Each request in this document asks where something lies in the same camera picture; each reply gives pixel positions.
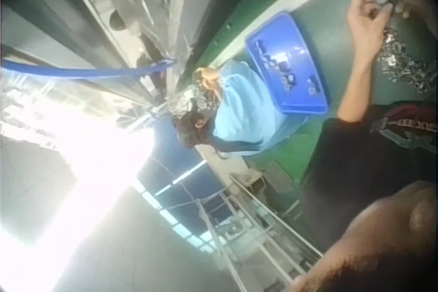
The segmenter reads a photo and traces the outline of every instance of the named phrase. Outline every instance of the black hair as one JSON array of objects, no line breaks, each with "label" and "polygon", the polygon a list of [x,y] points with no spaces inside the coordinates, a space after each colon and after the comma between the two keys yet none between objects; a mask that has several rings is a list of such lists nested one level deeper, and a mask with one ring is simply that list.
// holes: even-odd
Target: black hair
[{"label": "black hair", "polygon": [[126,24],[123,22],[120,13],[117,10],[114,10],[109,17],[109,25],[114,31],[122,31],[126,29]]},{"label": "black hair", "polygon": [[261,142],[250,143],[241,141],[224,141],[214,137],[214,117],[210,118],[202,128],[196,128],[196,123],[204,119],[204,115],[198,111],[196,100],[192,98],[192,108],[185,113],[180,119],[172,117],[172,123],[177,129],[179,139],[187,148],[192,148],[195,145],[210,145],[216,151],[228,153],[238,151],[259,150]]}]

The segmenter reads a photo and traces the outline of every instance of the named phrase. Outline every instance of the window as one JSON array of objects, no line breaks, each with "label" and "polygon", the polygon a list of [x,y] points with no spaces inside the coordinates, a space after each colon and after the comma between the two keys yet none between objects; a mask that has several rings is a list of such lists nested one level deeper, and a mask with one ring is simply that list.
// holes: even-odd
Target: window
[{"label": "window", "polygon": [[202,252],[208,252],[208,253],[214,252],[214,249],[208,245],[202,246],[199,250],[201,250]]},{"label": "window", "polygon": [[201,238],[204,242],[210,242],[210,241],[213,239],[213,237],[211,236],[211,233],[210,233],[209,230],[206,231],[205,233],[203,233],[203,234],[200,236],[200,238]]},{"label": "window", "polygon": [[186,239],[187,237],[189,237],[192,233],[183,225],[181,224],[177,224],[173,230],[179,235],[181,236],[183,239]]},{"label": "window", "polygon": [[196,236],[191,236],[187,239],[187,241],[192,244],[195,248],[199,248],[201,245],[204,244],[204,242],[202,242],[202,240],[200,240],[198,237]]},{"label": "window", "polygon": [[175,217],[169,213],[169,211],[161,210],[159,214],[162,215],[163,218],[166,219],[168,223],[171,224],[172,226],[178,224],[178,220],[176,220]]},{"label": "window", "polygon": [[148,191],[144,192],[142,196],[154,209],[162,207],[162,205]]}]

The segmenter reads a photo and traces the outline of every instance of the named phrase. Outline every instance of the pile of metal parts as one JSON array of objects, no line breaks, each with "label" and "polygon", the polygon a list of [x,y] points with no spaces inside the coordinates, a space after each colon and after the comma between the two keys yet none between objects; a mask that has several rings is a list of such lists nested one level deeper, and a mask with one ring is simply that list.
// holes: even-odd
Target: pile of metal parts
[{"label": "pile of metal parts", "polygon": [[385,30],[383,48],[378,60],[382,73],[392,82],[408,83],[420,94],[428,94],[437,89],[437,63],[428,65],[409,57],[406,45],[399,41],[395,29]]}]

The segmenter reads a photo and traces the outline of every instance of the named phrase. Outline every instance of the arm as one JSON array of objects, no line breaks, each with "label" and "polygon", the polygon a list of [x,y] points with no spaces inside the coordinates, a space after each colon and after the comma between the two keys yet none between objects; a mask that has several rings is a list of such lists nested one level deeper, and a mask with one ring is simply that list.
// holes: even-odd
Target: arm
[{"label": "arm", "polygon": [[[372,13],[380,10],[373,19]],[[383,43],[383,30],[391,16],[392,5],[383,8],[371,1],[352,0],[347,14],[355,58],[337,117],[345,122],[360,122],[370,104],[372,64]]]},{"label": "arm", "polygon": [[355,57],[347,89],[337,110],[337,117],[346,122],[362,120],[371,94],[372,63]]}]

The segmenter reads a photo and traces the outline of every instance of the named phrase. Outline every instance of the green workbench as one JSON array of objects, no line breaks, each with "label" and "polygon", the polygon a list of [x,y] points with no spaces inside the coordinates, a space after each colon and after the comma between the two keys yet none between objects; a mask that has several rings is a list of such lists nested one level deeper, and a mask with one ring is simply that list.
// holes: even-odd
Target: green workbench
[{"label": "green workbench", "polygon": [[[352,45],[346,24],[350,0],[312,0],[292,12],[307,42],[312,57],[326,83],[331,110],[326,116],[312,116],[299,132],[264,153],[247,158],[258,167],[276,160],[295,179],[300,180],[313,152],[322,123],[335,113],[344,93],[352,66]],[[391,24],[398,30],[407,51],[416,59],[433,63],[436,57],[436,40],[421,22],[393,18]],[[237,59],[250,61],[245,53]],[[423,100],[411,86],[392,83],[381,73],[379,64],[374,67],[372,102],[390,104],[401,100]]]},{"label": "green workbench", "polygon": [[[215,40],[207,47],[198,66],[208,65],[245,26],[250,24],[251,18],[255,19],[267,8],[267,2],[268,0],[242,0],[227,26],[219,31]],[[245,158],[248,166],[262,170],[271,161],[276,161],[295,181],[300,181],[302,178],[318,140],[322,123],[335,113],[350,75],[353,50],[346,24],[349,4],[350,0],[310,0],[291,13],[325,82],[331,109],[325,116],[310,117],[308,123],[295,135],[270,150]],[[433,63],[436,58],[437,43],[421,22],[413,19],[404,22],[395,17],[391,20],[391,24],[398,30],[401,41],[407,44],[407,52],[412,57]],[[253,66],[245,52],[234,58],[247,61]],[[409,85],[390,82],[381,73],[379,65],[375,65],[373,103],[390,104],[400,100],[424,98],[424,95],[417,94]],[[295,191],[285,194],[278,194],[268,189],[268,203],[281,213],[298,198],[297,191],[299,191],[298,186]],[[294,219],[291,215],[285,217],[285,220],[295,228],[301,227],[298,230],[312,239],[301,220]]]}]

